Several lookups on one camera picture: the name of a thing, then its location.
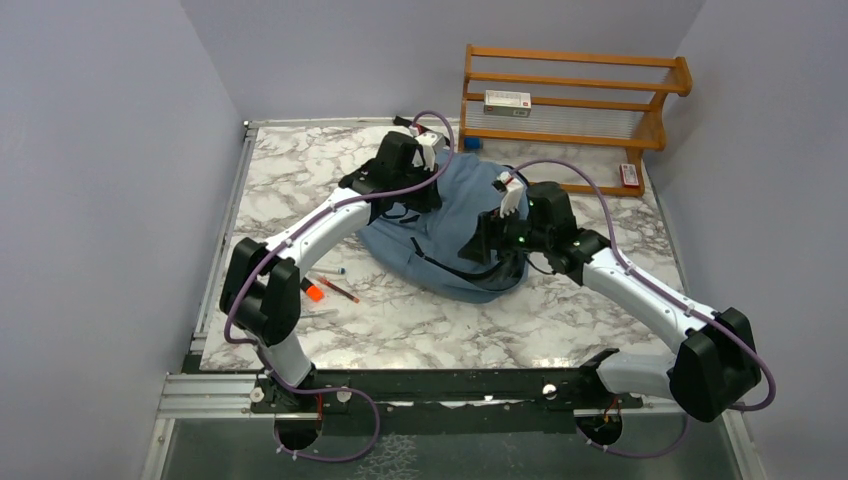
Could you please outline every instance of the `marble surface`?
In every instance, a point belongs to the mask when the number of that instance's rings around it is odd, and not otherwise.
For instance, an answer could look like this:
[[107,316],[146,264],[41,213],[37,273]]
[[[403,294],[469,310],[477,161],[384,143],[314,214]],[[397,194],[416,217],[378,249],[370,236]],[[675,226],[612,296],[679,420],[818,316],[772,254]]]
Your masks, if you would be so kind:
[[[265,239],[312,211],[338,179],[372,158],[389,126],[268,127],[259,131],[231,245],[245,236]],[[487,142],[484,160],[518,164],[560,158],[584,168],[598,183],[617,182],[620,149]],[[531,167],[531,179],[572,181],[559,166]],[[658,279],[681,290],[665,228],[652,192],[642,198],[610,198],[622,250]],[[579,224],[606,232],[593,196],[572,196]],[[324,368],[470,368],[577,366],[606,347],[655,353],[665,346],[605,297],[566,277],[531,270],[526,284],[486,305],[439,297],[386,272],[355,236],[319,262],[344,266],[331,279],[355,292],[354,304],[326,290],[303,310],[337,308],[333,317],[304,318],[297,334],[306,353]],[[537,265],[546,266],[543,259]],[[225,316],[215,310],[201,368],[259,368],[250,346],[224,341]]]

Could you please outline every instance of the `gray fabric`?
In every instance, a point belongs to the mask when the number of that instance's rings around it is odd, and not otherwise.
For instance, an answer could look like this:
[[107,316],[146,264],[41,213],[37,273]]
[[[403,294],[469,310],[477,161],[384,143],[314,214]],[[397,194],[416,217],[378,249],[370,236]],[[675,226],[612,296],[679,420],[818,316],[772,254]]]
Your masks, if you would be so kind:
[[[447,155],[441,154],[436,162],[442,165],[446,159]],[[399,219],[379,218],[360,230],[359,238],[378,262],[411,283],[455,300],[490,302],[526,280],[524,261],[518,267],[520,276],[471,283],[416,255],[411,238],[417,240],[425,255],[447,267],[472,274],[492,269],[497,263],[495,259],[489,265],[481,265],[461,259],[457,253],[474,234],[477,215],[500,205],[501,195],[492,187],[492,182],[505,170],[507,168],[501,165],[481,162],[474,154],[457,154],[438,180],[442,208],[420,214],[417,221],[405,224],[399,223]],[[403,212],[403,207],[395,205],[387,215]],[[525,197],[519,205],[519,214],[526,218],[527,212]],[[415,215],[419,214],[410,211],[403,218]]]

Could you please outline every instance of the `orange marker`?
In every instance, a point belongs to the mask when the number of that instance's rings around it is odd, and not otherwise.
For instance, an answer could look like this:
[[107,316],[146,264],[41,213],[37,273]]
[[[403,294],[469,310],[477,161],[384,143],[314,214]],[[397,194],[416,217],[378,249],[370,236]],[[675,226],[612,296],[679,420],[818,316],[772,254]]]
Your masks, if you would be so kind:
[[326,286],[330,287],[332,290],[334,290],[334,291],[336,291],[336,292],[338,292],[338,293],[341,293],[341,294],[342,294],[342,295],[344,295],[345,297],[349,298],[349,299],[350,299],[353,303],[359,303],[359,299],[358,299],[358,298],[356,298],[355,296],[353,296],[353,294],[348,293],[348,292],[346,292],[346,291],[342,290],[342,287],[339,287],[338,285],[336,285],[336,284],[334,284],[334,283],[331,283],[329,280],[327,280],[327,277],[319,276],[319,277],[318,277],[318,281],[319,281],[319,282],[321,282],[321,283],[323,283],[324,285],[326,285]]
[[313,302],[320,302],[321,299],[324,298],[324,292],[322,292],[320,288],[316,287],[315,284],[310,282],[306,277],[303,277],[303,280],[300,281],[300,289],[303,290],[303,293],[305,293],[307,297],[311,298]]

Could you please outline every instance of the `gray wall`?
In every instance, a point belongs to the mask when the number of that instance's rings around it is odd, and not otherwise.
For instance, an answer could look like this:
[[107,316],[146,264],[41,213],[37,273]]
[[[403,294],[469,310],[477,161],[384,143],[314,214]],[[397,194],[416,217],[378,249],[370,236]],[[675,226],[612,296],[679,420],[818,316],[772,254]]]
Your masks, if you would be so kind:
[[708,0],[678,51],[695,89],[648,164],[693,295],[746,312],[777,376],[747,416],[776,479],[848,466],[846,24],[844,0]]
[[0,477],[136,478],[240,117],[176,0],[0,2]]
[[182,4],[239,113],[260,120],[458,115],[467,43],[670,56],[703,0]]

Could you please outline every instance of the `blue bag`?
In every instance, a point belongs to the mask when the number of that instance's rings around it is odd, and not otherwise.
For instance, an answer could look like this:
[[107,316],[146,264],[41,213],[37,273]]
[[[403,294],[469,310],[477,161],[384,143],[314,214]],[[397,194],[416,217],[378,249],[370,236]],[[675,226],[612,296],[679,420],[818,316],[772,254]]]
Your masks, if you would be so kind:
[[[445,160],[442,153],[436,163]],[[506,170],[471,153],[456,154],[437,180],[442,208],[419,214],[396,204],[360,230],[359,239],[378,262],[411,283],[455,300],[490,302],[527,279],[525,259],[499,263],[493,255],[490,264],[481,265],[459,258],[458,252],[474,235],[477,216],[500,206],[501,194],[492,182]],[[528,209],[524,197],[518,206],[521,218]]]

